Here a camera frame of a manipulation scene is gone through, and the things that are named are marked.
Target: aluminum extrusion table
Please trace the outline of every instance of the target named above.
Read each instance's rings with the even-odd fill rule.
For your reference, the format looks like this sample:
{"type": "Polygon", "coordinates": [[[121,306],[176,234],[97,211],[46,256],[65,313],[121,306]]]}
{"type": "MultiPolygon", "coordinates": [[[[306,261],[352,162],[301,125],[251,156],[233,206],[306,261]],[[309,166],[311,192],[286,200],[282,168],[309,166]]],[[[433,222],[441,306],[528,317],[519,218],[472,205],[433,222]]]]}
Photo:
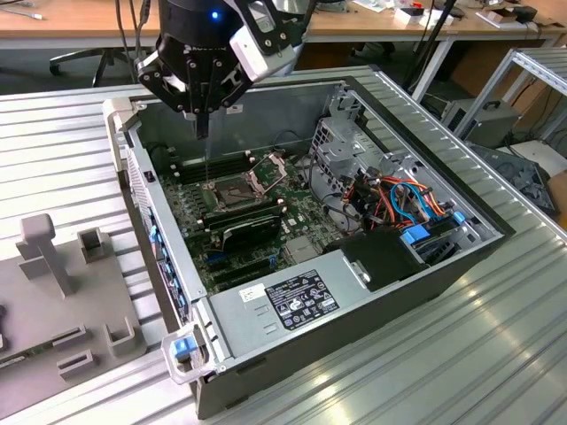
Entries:
{"type": "MultiPolygon", "coordinates": [[[[562,95],[567,96],[567,49],[512,49],[496,68],[490,80],[455,128],[454,134],[457,137],[465,134],[480,108],[483,107],[494,88],[502,81],[513,65],[521,66],[524,70],[502,98],[504,102],[510,102],[515,97],[529,76],[542,80],[562,95]]],[[[566,118],[567,109],[546,126],[540,138],[546,140],[550,137],[566,118]]]]}
{"type": "MultiPolygon", "coordinates": [[[[203,423],[567,422],[567,235],[384,74],[355,67],[287,78],[341,75],[357,78],[517,234],[441,297],[203,423]]],[[[7,216],[49,211],[60,240],[101,226],[153,348],[4,423],[198,422],[189,387],[169,379],[157,350],[165,327],[105,140],[102,101],[142,93],[0,97],[0,253],[13,242],[7,216]]],[[[375,120],[369,127],[399,147],[375,120]]]]}

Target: motherboard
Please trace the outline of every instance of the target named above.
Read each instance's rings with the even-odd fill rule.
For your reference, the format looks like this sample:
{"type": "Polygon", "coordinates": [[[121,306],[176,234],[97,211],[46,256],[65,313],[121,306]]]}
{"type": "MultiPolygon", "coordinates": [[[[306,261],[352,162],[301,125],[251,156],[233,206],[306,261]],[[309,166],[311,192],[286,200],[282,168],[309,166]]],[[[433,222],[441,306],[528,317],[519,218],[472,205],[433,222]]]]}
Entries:
{"type": "Polygon", "coordinates": [[[298,162],[270,149],[248,151],[160,177],[210,293],[307,261],[343,237],[298,162]]]}

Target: office chair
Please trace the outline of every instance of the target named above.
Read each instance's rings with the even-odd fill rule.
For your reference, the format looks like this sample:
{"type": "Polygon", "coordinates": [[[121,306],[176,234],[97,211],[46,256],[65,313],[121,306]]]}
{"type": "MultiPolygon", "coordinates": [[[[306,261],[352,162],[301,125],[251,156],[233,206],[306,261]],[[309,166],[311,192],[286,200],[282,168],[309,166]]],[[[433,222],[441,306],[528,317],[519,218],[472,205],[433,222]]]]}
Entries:
{"type": "MultiPolygon", "coordinates": [[[[134,47],[128,48],[128,52],[134,51],[134,47]]],[[[151,51],[150,48],[143,48],[145,51],[151,51]]],[[[121,62],[127,64],[126,55],[124,54],[124,49],[122,48],[100,48],[100,49],[88,49],[74,51],[73,53],[67,53],[66,55],[57,56],[56,58],[50,59],[50,72],[51,75],[58,76],[61,75],[61,70],[59,64],[64,62],[69,62],[71,60],[83,59],[83,58],[93,58],[100,55],[100,62],[98,63],[97,71],[92,79],[92,87],[98,87],[100,81],[105,72],[106,66],[113,66],[114,60],[117,59],[121,62]]]]}

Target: motherboard chip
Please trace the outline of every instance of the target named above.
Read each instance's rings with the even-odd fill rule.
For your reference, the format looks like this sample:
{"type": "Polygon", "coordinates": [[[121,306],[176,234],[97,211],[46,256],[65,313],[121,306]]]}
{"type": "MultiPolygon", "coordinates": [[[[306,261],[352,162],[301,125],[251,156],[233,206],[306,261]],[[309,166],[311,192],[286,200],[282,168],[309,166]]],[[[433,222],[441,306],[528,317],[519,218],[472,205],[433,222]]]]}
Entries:
{"type": "Polygon", "coordinates": [[[296,237],[285,243],[285,248],[296,263],[317,257],[317,251],[306,236],[296,237]]]}

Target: blue cable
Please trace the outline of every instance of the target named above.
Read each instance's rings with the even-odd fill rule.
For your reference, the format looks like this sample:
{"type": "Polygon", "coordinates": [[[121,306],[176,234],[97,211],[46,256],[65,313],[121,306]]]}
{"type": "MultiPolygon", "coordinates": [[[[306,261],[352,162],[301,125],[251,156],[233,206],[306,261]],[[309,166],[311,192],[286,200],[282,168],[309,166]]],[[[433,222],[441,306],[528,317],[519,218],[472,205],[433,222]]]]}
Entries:
{"type": "Polygon", "coordinates": [[[416,224],[416,220],[411,215],[406,214],[405,212],[403,212],[398,207],[398,204],[396,203],[396,200],[395,200],[395,191],[396,191],[397,186],[403,186],[405,188],[410,189],[412,192],[414,192],[414,194],[416,195],[417,200],[419,201],[419,204],[423,208],[423,210],[430,217],[438,217],[438,215],[425,203],[425,201],[423,201],[422,194],[419,193],[419,191],[414,186],[412,186],[409,183],[405,183],[405,182],[394,184],[393,187],[392,187],[392,190],[390,191],[390,199],[392,200],[392,206],[393,206],[394,210],[396,210],[399,214],[403,215],[404,217],[409,218],[412,221],[412,223],[416,224]]]}
{"type": "Polygon", "coordinates": [[[403,215],[403,216],[406,217],[407,219],[410,219],[413,224],[416,224],[416,219],[414,219],[411,215],[409,215],[409,214],[403,212],[403,211],[398,207],[398,204],[396,204],[396,199],[395,199],[395,198],[396,198],[396,195],[395,195],[395,193],[394,193],[394,192],[395,192],[395,189],[396,189],[396,186],[398,186],[398,184],[394,184],[394,186],[392,187],[392,190],[390,191],[390,200],[392,201],[393,209],[396,210],[396,212],[398,212],[398,214],[403,215]]]}

